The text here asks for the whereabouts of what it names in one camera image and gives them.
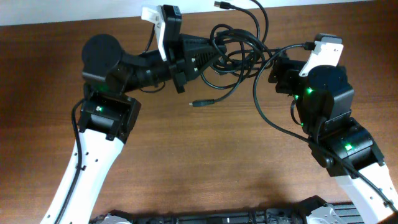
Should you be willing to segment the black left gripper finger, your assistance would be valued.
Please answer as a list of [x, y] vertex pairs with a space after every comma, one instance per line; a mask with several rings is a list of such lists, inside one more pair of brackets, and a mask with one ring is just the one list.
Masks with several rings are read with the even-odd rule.
[[219, 44], [215, 47], [210, 39], [204, 37], [181, 34], [181, 44], [183, 58], [212, 58], [220, 52], [222, 54], [226, 53], [226, 46], [224, 44]]
[[216, 53], [198, 53], [187, 57], [186, 78], [192, 81], [201, 75], [212, 63], [219, 59]]

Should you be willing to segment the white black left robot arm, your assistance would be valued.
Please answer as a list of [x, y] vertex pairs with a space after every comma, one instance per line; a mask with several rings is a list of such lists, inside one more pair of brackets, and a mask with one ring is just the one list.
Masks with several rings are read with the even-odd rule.
[[88, 223], [105, 178], [133, 130], [141, 103], [129, 92], [173, 81], [187, 82], [226, 52], [223, 43], [178, 34], [156, 50], [127, 53], [108, 34], [83, 47], [83, 98], [73, 107], [75, 145], [44, 223]]

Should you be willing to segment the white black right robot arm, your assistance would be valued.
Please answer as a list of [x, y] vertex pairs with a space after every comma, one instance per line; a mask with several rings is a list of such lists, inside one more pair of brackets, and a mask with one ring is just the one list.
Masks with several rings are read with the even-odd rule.
[[296, 124], [314, 146], [312, 156], [346, 192], [365, 223], [395, 214], [397, 192], [384, 155], [369, 131], [351, 115], [354, 89], [342, 66], [319, 65], [299, 75], [304, 63], [283, 55], [274, 60], [268, 81], [278, 93], [292, 95]]

